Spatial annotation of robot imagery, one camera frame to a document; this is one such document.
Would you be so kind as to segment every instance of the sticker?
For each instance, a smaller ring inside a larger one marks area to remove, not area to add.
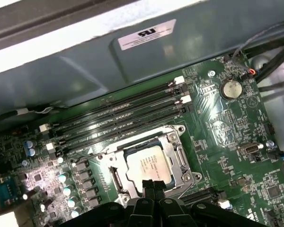
[[[169,35],[173,32],[175,23],[176,19],[173,19],[119,38],[118,42],[120,44],[121,50],[125,51],[134,46],[138,46],[151,40]]]

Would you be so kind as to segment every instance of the pcie slot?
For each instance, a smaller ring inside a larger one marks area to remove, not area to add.
[[[97,108],[97,109],[94,109],[94,110],[91,110],[91,111],[87,111],[83,114],[80,114],[80,115],[77,115],[75,117],[72,117],[72,118],[69,118],[65,121],[62,121],[61,123],[59,123],[59,126],[66,126],[70,123],[73,123],[73,122],[76,122],[76,121],[79,121],[79,120],[82,120],[83,118],[87,117],[87,116],[90,116],[90,115],[93,115],[93,114],[98,114],[106,109],[111,109],[111,108],[115,108],[115,107],[118,107],[119,105],[121,104],[124,104],[124,103],[128,103],[128,102],[132,102],[133,100],[135,99],[140,99],[140,98],[145,98],[145,97],[149,97],[149,96],[152,96],[154,94],[158,94],[162,91],[165,91],[167,89],[170,89],[171,87],[169,87],[169,84],[164,84],[164,85],[161,85],[159,87],[155,87],[155,88],[152,88],[150,90],[147,90],[147,91],[144,91],[144,92],[141,92],[137,95],[134,95],[134,96],[131,96],[129,98],[126,98],[126,99],[122,99],[122,100],[119,100],[119,101],[116,101],[116,102],[113,102],[111,103],[110,105],[107,105],[107,106],[102,106],[100,108]]]
[[[114,128],[114,127],[116,127],[116,124],[118,124],[118,125],[124,125],[124,124],[127,124],[127,123],[135,124],[135,119],[140,119],[142,117],[143,118],[150,117],[151,115],[160,113],[160,112],[162,112],[166,109],[170,109],[171,106],[174,105],[174,102],[175,102],[174,100],[171,100],[169,102],[164,103],[164,105],[156,106],[156,108],[147,108],[146,110],[141,111],[136,115],[131,115],[131,116],[124,118],[122,120],[119,120],[117,122],[113,121],[113,122],[109,122],[108,124],[105,124],[105,125],[102,124],[98,128],[94,128],[94,129],[89,130],[89,131],[84,131],[83,133],[78,133],[75,136],[70,136],[70,137],[64,138],[60,142],[65,141],[67,143],[71,143],[71,142],[74,142],[76,140],[82,139],[84,137],[89,137],[93,134],[96,134],[96,133],[99,133],[99,132],[102,132],[102,131],[105,131],[105,130],[109,130],[110,128]]]
[[[165,93],[163,96],[159,96],[156,97],[152,100],[146,100],[140,104],[138,104],[137,106],[129,106],[129,107],[125,107],[124,109],[120,109],[118,111],[114,111],[113,113],[107,113],[107,114],[96,114],[94,117],[92,117],[91,119],[89,119],[88,121],[76,124],[74,127],[71,128],[67,128],[67,129],[62,129],[57,131],[57,136],[62,136],[62,135],[67,135],[67,134],[71,134],[71,133],[76,133],[80,130],[83,130],[84,128],[87,128],[89,126],[95,125],[99,122],[105,122],[110,120],[111,118],[117,118],[120,116],[123,116],[127,113],[133,113],[137,110],[143,109],[145,107],[149,107],[149,106],[153,106],[153,105],[157,105],[160,103],[164,103],[166,102],[168,99],[172,98],[172,94],[170,93]]]
[[[112,139],[112,138],[115,138],[117,137],[118,135],[124,135],[124,134],[127,134],[127,133],[130,133],[132,132],[133,130],[139,128],[139,127],[142,127],[142,126],[146,126],[146,125],[150,125],[150,124],[155,124],[155,123],[158,123],[158,122],[162,122],[162,121],[165,121],[167,119],[171,119],[172,117],[175,117],[177,116],[178,114],[181,113],[181,110],[176,110],[176,111],[173,111],[171,113],[168,113],[168,114],[165,114],[165,115],[162,115],[160,117],[157,117],[155,119],[152,119],[152,120],[148,120],[146,122],[141,122],[140,124],[138,125],[134,125],[134,126],[131,126],[129,128],[125,128],[125,129],[122,129],[120,131],[115,131],[113,133],[107,133],[107,134],[104,134],[102,136],[99,136],[97,138],[95,138],[94,140],[88,140],[84,143],[80,143],[78,144],[77,146],[73,146],[73,147],[68,147],[66,149],[63,149],[64,152],[73,152],[73,151],[78,151],[78,150],[82,150],[82,149],[86,149],[86,148],[89,148],[91,147],[92,145],[94,144],[97,144],[97,143],[100,143],[100,142],[103,142],[105,140],[109,140],[109,139]]]
[[[183,196],[181,200],[186,206],[191,206],[192,204],[200,201],[206,201],[208,203],[216,203],[219,199],[220,193],[223,191],[217,191],[210,187],[202,191],[198,191],[186,196]]]

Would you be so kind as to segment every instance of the cpu socket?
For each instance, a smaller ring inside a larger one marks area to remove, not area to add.
[[[170,197],[184,193],[202,179],[200,173],[191,172],[182,147],[180,136],[185,130],[184,125],[162,126],[103,150],[97,160],[110,169],[119,200],[124,195],[141,197],[142,180],[164,181],[165,195]]]

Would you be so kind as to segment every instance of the ul logo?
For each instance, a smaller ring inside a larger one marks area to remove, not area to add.
[[[154,28],[151,28],[151,29],[148,29],[148,30],[145,30],[143,32],[138,33],[138,35],[141,36],[141,37],[144,37],[146,35],[150,35],[150,34],[153,34],[155,32],[156,32],[156,30]]]

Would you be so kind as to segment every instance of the mounting screw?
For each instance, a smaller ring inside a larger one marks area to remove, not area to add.
[[[198,207],[199,209],[205,209],[205,208],[206,208],[206,206],[205,206],[204,204],[198,204],[197,207]]]
[[[184,174],[184,175],[183,175],[183,180],[184,180],[184,181],[190,181],[190,179],[191,179],[191,177],[190,177],[189,174]]]
[[[209,77],[214,77],[214,76],[216,75],[216,72],[213,71],[213,70],[210,70],[210,71],[208,71],[207,75],[208,75]]]
[[[176,134],[172,133],[172,134],[168,135],[168,140],[170,142],[175,142],[177,140]]]
[[[272,140],[267,140],[266,141],[266,147],[267,148],[273,148],[275,146],[275,143]]]
[[[164,202],[167,203],[167,204],[171,204],[171,203],[172,203],[172,200],[167,199],[167,200],[164,200]]]

